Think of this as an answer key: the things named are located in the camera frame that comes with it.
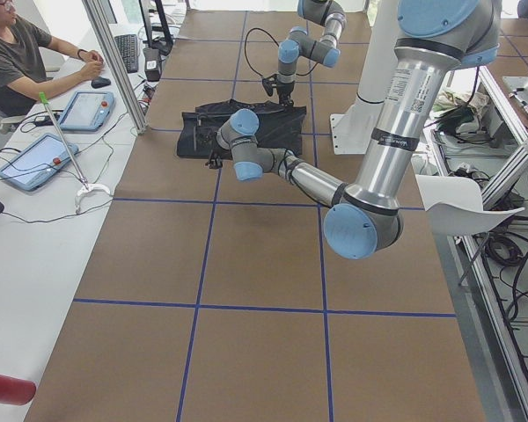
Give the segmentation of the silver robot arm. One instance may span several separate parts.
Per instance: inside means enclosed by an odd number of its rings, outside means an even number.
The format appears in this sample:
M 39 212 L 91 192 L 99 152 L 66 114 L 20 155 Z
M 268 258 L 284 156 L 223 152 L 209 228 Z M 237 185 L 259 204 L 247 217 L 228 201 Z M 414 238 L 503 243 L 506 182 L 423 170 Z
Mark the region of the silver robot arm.
M 300 18 L 321 26 L 324 31 L 318 40 L 303 27 L 295 26 L 278 47 L 278 70 L 273 78 L 279 102 L 292 106 L 291 93 L 295 87 L 297 62 L 300 57 L 328 68 L 333 68 L 340 57 L 339 39 L 347 20 L 336 1 L 302 0 L 298 2 Z
M 447 73 L 493 61 L 502 5 L 498 1 L 384 1 L 378 6 L 368 56 L 380 60 L 374 83 L 379 111 L 356 180 L 350 184 L 297 158 L 263 148 L 251 110 L 235 112 L 216 132 L 240 181 L 272 172 L 327 206 L 323 232 L 348 259 L 394 244 L 403 222 L 397 193 Z

